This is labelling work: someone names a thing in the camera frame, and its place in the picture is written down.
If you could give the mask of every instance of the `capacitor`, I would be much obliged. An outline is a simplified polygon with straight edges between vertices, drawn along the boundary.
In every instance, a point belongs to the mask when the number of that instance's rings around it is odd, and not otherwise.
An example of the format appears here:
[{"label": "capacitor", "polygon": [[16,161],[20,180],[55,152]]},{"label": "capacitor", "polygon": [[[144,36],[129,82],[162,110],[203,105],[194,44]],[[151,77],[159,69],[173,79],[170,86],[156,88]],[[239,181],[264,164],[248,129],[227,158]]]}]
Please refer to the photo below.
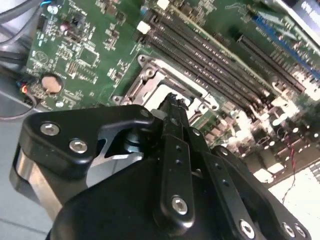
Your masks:
[{"label": "capacitor", "polygon": [[275,126],[279,126],[281,124],[281,120],[275,115],[275,114],[271,114],[269,117],[270,123],[273,127]]},{"label": "capacitor", "polygon": [[244,138],[244,136],[245,136],[245,131],[242,130],[242,129],[239,127],[238,124],[235,124],[235,125],[233,126],[233,129],[234,129],[234,131],[235,131],[235,136],[236,136],[237,138]]},{"label": "capacitor", "polygon": [[270,147],[270,141],[269,141],[270,137],[267,135],[267,133],[264,130],[260,129],[252,133],[252,136],[255,142],[258,145],[263,146],[265,150],[267,150]]},{"label": "capacitor", "polygon": [[46,9],[47,9],[48,13],[50,13],[52,15],[56,15],[59,11],[59,6],[56,4],[49,4]]},{"label": "capacitor", "polygon": [[299,127],[297,124],[295,124],[293,121],[291,120],[287,120],[287,125],[288,127],[292,130],[292,132],[294,134],[296,134],[297,132],[299,132]]},{"label": "capacitor", "polygon": [[225,135],[226,139],[228,139],[228,142],[229,143],[234,143],[237,141],[237,138],[236,136],[234,136],[231,132],[228,132],[226,135]]},{"label": "capacitor", "polygon": [[70,23],[67,22],[67,21],[64,21],[63,23],[61,23],[59,29],[60,29],[61,32],[64,33],[65,31],[70,29]]},{"label": "capacitor", "polygon": [[246,154],[247,149],[244,146],[238,146],[238,151],[242,158],[244,158],[247,155]]},{"label": "capacitor", "polygon": [[64,87],[64,83],[61,78],[53,73],[44,74],[40,83],[47,94],[57,94]]}]

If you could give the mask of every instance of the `cable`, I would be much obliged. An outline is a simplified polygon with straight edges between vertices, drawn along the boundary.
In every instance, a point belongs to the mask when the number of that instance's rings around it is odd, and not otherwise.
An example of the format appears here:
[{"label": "cable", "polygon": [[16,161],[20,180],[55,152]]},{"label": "cable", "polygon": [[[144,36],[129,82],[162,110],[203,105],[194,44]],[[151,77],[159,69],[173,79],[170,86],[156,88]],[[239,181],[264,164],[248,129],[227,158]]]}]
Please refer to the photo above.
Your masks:
[{"label": "cable", "polygon": [[[2,25],[0,25],[0,34],[6,36],[7,38],[12,38],[15,35],[12,31]],[[26,50],[30,50],[31,42],[32,41],[30,39],[22,37],[17,40],[17,43],[19,43],[20,46],[25,48]]]},{"label": "cable", "polygon": [[40,4],[40,7],[43,7],[45,4],[50,4],[52,1],[49,0],[49,1],[43,1],[41,4]]},{"label": "cable", "polygon": [[9,38],[8,40],[5,40],[3,42],[0,42],[0,47],[6,46],[6,45],[10,45],[15,43],[19,38],[21,38],[25,32],[28,30],[28,28],[31,26],[31,24],[38,19],[38,17],[40,16],[40,14],[42,13],[42,7],[38,7],[33,15],[30,17],[30,19],[26,22],[26,24],[20,29],[20,31],[17,32],[16,35],[14,35],[13,37]]},{"label": "cable", "polygon": [[26,112],[21,113],[16,116],[0,116],[0,121],[12,121],[12,120],[23,118],[23,117],[27,116],[33,109],[35,109],[35,107],[37,106],[37,100],[34,96],[32,96],[30,93],[28,93],[27,86],[26,85],[23,86],[21,88],[21,91],[32,101],[31,108],[28,109]]},{"label": "cable", "polygon": [[12,19],[19,17],[28,10],[38,6],[41,2],[42,0],[26,0],[20,5],[0,13],[0,24],[7,23]]},{"label": "cable", "polygon": [[0,57],[0,62],[4,62],[7,64],[15,64],[15,65],[25,65],[27,60],[26,59],[14,59],[9,57]]},{"label": "cable", "polygon": [[287,141],[288,141],[288,146],[290,147],[291,149],[291,164],[292,164],[292,170],[293,170],[293,182],[292,182],[292,185],[291,187],[289,187],[289,189],[286,191],[286,193],[284,194],[283,198],[282,198],[282,204],[285,204],[285,200],[286,200],[286,197],[288,195],[288,193],[291,191],[291,189],[296,185],[296,161],[294,159],[294,155],[295,155],[295,150],[293,149],[291,143],[289,142],[289,138],[287,137],[286,138]]}]

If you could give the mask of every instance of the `silver screw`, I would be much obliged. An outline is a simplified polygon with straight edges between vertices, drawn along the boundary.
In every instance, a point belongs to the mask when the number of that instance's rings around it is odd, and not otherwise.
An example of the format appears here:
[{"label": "silver screw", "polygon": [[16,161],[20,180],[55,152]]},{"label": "silver screw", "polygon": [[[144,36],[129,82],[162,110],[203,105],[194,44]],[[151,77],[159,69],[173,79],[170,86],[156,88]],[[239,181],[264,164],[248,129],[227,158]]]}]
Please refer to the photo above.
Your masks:
[{"label": "silver screw", "polygon": [[63,101],[56,101],[56,103],[55,103],[55,106],[56,106],[57,108],[62,108],[64,105],[65,105],[65,104],[64,104]]},{"label": "silver screw", "polygon": [[47,9],[48,13],[50,13],[52,15],[56,15],[58,13],[58,11],[59,11],[58,6],[51,5],[51,4],[46,9]]},{"label": "silver screw", "polygon": [[87,144],[79,139],[72,140],[69,143],[69,148],[77,154],[84,154],[88,150]]},{"label": "silver screw", "polygon": [[293,229],[288,225],[286,224],[285,222],[282,223],[283,225],[283,228],[285,230],[285,232],[292,238],[294,238],[296,236],[295,232],[293,231]]},{"label": "silver screw", "polygon": [[228,151],[227,151],[224,147],[221,147],[221,152],[222,152],[224,155],[228,156]]},{"label": "silver screw", "polygon": [[199,130],[197,130],[197,129],[193,129],[193,133],[195,134],[195,135],[197,135],[197,136],[200,136],[200,132],[199,132]]},{"label": "silver screw", "polygon": [[305,233],[305,231],[302,230],[302,228],[299,225],[294,225],[295,229],[297,230],[297,232],[304,237],[305,239],[307,238],[307,234]]},{"label": "silver screw", "polygon": [[171,122],[172,122],[174,125],[176,125],[176,126],[179,125],[177,119],[175,119],[174,117],[172,117],[170,120],[171,120]]},{"label": "silver screw", "polygon": [[187,203],[178,196],[172,199],[172,207],[180,215],[186,215],[188,212]]},{"label": "silver screw", "polygon": [[252,228],[252,226],[247,223],[245,220],[240,220],[240,228],[242,232],[249,238],[249,239],[254,239],[255,238],[255,231]]},{"label": "silver screw", "polygon": [[156,72],[155,72],[155,70],[153,70],[152,68],[147,68],[147,69],[145,70],[145,76],[146,76],[146,77],[151,78],[151,77],[153,77],[155,74],[156,74]]},{"label": "silver screw", "polygon": [[148,113],[148,111],[145,110],[145,109],[142,109],[142,110],[140,111],[140,113],[141,113],[142,116],[144,116],[144,117],[146,117],[146,118],[149,117],[149,113]]},{"label": "silver screw", "polygon": [[40,131],[47,136],[55,136],[60,132],[57,125],[53,123],[44,123],[40,126]]}]

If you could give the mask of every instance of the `black wire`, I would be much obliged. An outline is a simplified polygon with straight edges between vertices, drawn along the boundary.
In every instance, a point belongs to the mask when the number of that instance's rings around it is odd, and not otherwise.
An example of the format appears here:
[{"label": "black wire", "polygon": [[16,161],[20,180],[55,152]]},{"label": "black wire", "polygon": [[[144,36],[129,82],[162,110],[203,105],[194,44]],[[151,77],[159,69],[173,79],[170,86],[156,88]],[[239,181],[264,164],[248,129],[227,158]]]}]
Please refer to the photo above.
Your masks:
[{"label": "black wire", "polygon": [[7,23],[12,19],[19,17],[28,10],[40,5],[42,0],[26,0],[18,6],[0,13],[0,24]]},{"label": "black wire", "polygon": [[15,115],[15,116],[0,116],[0,121],[12,121],[12,120],[16,120],[16,119],[20,119],[23,118],[25,116],[27,116],[33,109],[35,109],[35,107],[37,106],[37,100],[34,96],[32,96],[30,93],[26,93],[25,94],[29,99],[31,99],[32,101],[32,106],[30,109],[28,109],[26,112],[23,112],[19,115]]},{"label": "black wire", "polygon": [[15,64],[15,65],[25,65],[27,63],[27,60],[0,56],[0,62],[7,63],[7,64]]},{"label": "black wire", "polygon": [[9,38],[8,40],[5,40],[3,42],[0,42],[0,47],[6,46],[6,45],[10,45],[15,43],[19,38],[21,38],[25,32],[28,30],[28,28],[31,26],[31,24],[38,19],[38,17],[40,16],[40,14],[42,13],[42,7],[38,7],[33,15],[30,17],[30,19],[26,22],[26,24],[20,29],[20,31],[17,32],[17,34],[15,34],[13,37]]},{"label": "black wire", "polygon": [[[15,33],[13,33],[12,31],[10,31],[9,29],[7,29],[6,27],[0,25],[0,34],[6,36],[7,38],[12,38]],[[31,46],[31,40],[28,40],[28,39],[23,39],[22,37],[17,40],[17,42],[23,47],[25,48],[26,50],[29,50],[30,49],[30,46]]]},{"label": "black wire", "polygon": [[28,56],[23,53],[0,51],[0,58],[25,60]]}]

